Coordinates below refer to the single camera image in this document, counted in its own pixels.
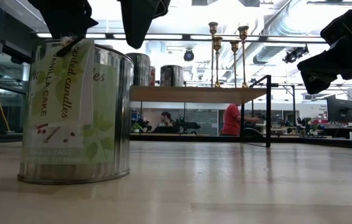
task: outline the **man in red shirt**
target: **man in red shirt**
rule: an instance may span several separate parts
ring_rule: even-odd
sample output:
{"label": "man in red shirt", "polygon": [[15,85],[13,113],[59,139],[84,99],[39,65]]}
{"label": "man in red shirt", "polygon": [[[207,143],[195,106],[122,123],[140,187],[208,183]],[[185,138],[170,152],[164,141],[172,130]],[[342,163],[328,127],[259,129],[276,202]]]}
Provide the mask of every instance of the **man in red shirt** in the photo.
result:
{"label": "man in red shirt", "polygon": [[[257,123],[259,118],[244,118],[244,122]],[[221,130],[222,136],[239,136],[241,127],[241,113],[239,112],[238,105],[230,104],[223,115],[223,129]]]}

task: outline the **ceiling light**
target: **ceiling light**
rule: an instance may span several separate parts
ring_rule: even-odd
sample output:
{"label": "ceiling light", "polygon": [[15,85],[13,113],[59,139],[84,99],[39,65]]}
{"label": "ceiling light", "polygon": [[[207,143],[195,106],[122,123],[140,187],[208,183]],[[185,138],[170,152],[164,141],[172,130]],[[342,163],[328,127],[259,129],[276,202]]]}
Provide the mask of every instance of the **ceiling light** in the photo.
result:
{"label": "ceiling light", "polygon": [[145,39],[178,39],[181,40],[182,35],[173,34],[147,34]]}
{"label": "ceiling light", "polygon": [[86,34],[86,38],[106,38],[106,34]]}
{"label": "ceiling light", "polygon": [[[52,38],[52,35],[48,34],[48,33],[38,33],[37,36],[40,37],[40,38]],[[104,39],[104,38],[106,38],[106,34],[87,34],[86,38],[101,38],[101,39]]]}
{"label": "ceiling light", "polygon": [[37,36],[40,38],[52,38],[51,34],[44,34],[44,33],[38,33]]}
{"label": "ceiling light", "polygon": [[302,37],[268,37],[267,41],[271,42],[305,42],[305,43],[317,43],[317,44],[325,44],[325,40],[323,40],[321,37],[307,37],[307,36],[302,36]]}
{"label": "ceiling light", "polygon": [[[113,34],[115,39],[126,39],[125,34]],[[181,40],[183,37],[182,35],[173,35],[173,34],[147,34],[145,39],[178,39]]]}
{"label": "ceiling light", "polygon": [[115,39],[126,39],[126,35],[125,34],[114,34],[113,37]]}
{"label": "ceiling light", "polygon": [[166,46],[166,49],[167,50],[181,50],[181,51],[183,51],[183,50],[186,49],[186,47],[182,47],[182,46]]}
{"label": "ceiling light", "polygon": [[[223,40],[240,40],[237,35],[217,35],[217,37],[222,37]],[[191,35],[191,39],[193,40],[210,40],[212,39],[211,35]],[[250,37],[248,36],[247,41],[257,41],[259,37]]]}

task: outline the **computer monitor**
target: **computer monitor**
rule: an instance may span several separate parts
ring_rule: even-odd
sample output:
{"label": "computer monitor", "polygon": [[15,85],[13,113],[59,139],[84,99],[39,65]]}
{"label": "computer monitor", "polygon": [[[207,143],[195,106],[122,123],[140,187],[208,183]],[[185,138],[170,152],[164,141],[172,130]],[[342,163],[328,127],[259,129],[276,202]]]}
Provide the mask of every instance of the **computer monitor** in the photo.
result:
{"label": "computer monitor", "polygon": [[352,122],[352,101],[327,98],[328,122]]}

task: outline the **paper label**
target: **paper label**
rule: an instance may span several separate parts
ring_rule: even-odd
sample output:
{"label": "paper label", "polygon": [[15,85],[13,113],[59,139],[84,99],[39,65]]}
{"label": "paper label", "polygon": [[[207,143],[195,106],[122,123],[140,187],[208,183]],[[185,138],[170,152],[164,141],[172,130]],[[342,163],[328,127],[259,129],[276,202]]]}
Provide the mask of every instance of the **paper label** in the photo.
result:
{"label": "paper label", "polygon": [[66,56],[55,57],[61,48],[48,49],[32,66],[31,124],[76,122],[81,117],[83,77],[93,66],[93,40],[82,40]]}
{"label": "paper label", "polygon": [[[22,162],[35,164],[91,164],[114,161],[114,125],[119,77],[114,67],[95,63],[86,69],[82,91],[91,90],[90,104],[84,95],[77,101],[93,113],[92,122],[62,122],[59,126],[35,125],[28,119],[24,126]],[[54,105],[60,111],[61,104]],[[33,106],[27,106],[31,117]]]}

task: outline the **window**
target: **window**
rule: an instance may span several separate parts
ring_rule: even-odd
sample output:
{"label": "window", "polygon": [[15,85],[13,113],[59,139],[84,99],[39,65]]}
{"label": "window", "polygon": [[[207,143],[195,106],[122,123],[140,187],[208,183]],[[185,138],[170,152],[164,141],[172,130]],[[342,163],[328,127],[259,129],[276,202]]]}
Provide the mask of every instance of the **window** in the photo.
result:
{"label": "window", "polygon": [[26,89],[30,65],[7,54],[0,54],[0,84]]}
{"label": "window", "polygon": [[[11,131],[21,133],[24,123],[25,95],[0,89],[0,100]],[[7,130],[0,109],[0,128]]]}

